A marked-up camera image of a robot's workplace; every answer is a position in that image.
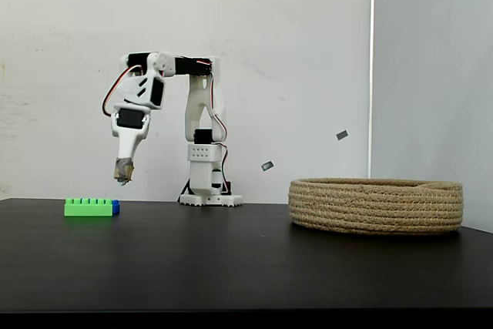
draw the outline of black table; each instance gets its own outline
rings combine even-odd
[[[120,327],[150,315],[174,326],[430,326],[427,309],[453,324],[492,308],[493,236],[468,228],[362,237],[293,225],[286,205],[122,202],[117,217],[91,218],[64,217],[62,200],[0,202],[0,326],[36,315],[65,326],[108,315]],[[405,319],[386,322],[388,309]]]

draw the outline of green lego brick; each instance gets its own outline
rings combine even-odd
[[[105,200],[89,198],[67,198],[65,200],[65,216],[112,216],[112,204]]]

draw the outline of rope basket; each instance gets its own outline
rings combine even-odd
[[[426,235],[458,229],[460,183],[375,179],[294,180],[293,222],[341,233]]]

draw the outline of lego brick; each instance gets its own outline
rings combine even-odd
[[[112,206],[113,206],[113,215],[120,213],[120,202],[118,200],[113,200]]]
[[[111,200],[96,198],[67,198],[65,200],[65,216],[112,216]]]

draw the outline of black tabletop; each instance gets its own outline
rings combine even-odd
[[[493,308],[493,236],[468,228],[363,237],[293,225],[286,205],[122,202],[91,218],[0,202],[4,313],[473,307]]]

